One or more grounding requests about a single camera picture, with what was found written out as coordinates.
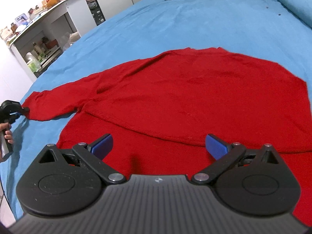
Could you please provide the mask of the person's left hand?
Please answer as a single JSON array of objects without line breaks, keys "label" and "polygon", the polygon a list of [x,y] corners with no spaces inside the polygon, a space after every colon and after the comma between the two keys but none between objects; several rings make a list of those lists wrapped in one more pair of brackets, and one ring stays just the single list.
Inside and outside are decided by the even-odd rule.
[{"label": "person's left hand", "polygon": [[1,162],[5,162],[13,153],[13,136],[9,123],[1,123]]}]

